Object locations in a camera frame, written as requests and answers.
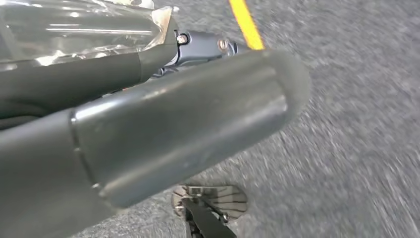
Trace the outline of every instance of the yellow road line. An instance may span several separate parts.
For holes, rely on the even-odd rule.
[[[261,40],[260,33],[258,32],[254,21],[252,20],[245,0],[229,0],[229,3],[248,47],[253,50],[264,49],[264,43]]]

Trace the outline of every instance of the bolt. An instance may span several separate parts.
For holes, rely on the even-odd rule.
[[[226,52],[227,48],[229,47],[229,42],[226,39],[220,39],[217,41],[217,46],[219,50],[222,52]]]
[[[224,223],[228,223],[229,222],[229,216],[226,213],[223,214],[223,221],[224,221]]]
[[[184,34],[180,34],[176,37],[176,41],[178,42],[178,44],[184,45],[188,43],[188,37]]]

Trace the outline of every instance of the black tube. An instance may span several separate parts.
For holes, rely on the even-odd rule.
[[[308,83],[249,52],[0,132],[0,237],[62,238],[197,174],[281,129]]]
[[[0,73],[0,119],[43,117],[139,83],[137,53]]]

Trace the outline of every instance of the gray pavement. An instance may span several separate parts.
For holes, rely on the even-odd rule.
[[[247,0],[269,47],[308,66],[312,99],[282,132],[195,176],[237,184],[241,238],[419,238],[420,1]],[[241,40],[227,0],[157,0],[183,28]],[[170,191],[75,238],[183,238]]]

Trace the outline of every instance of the dark gray grip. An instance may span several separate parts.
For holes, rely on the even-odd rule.
[[[280,130],[308,84],[288,53],[250,52],[78,107],[75,130],[101,197],[125,208]]]
[[[249,52],[0,132],[0,237],[63,238],[181,182],[281,129],[308,83]]]

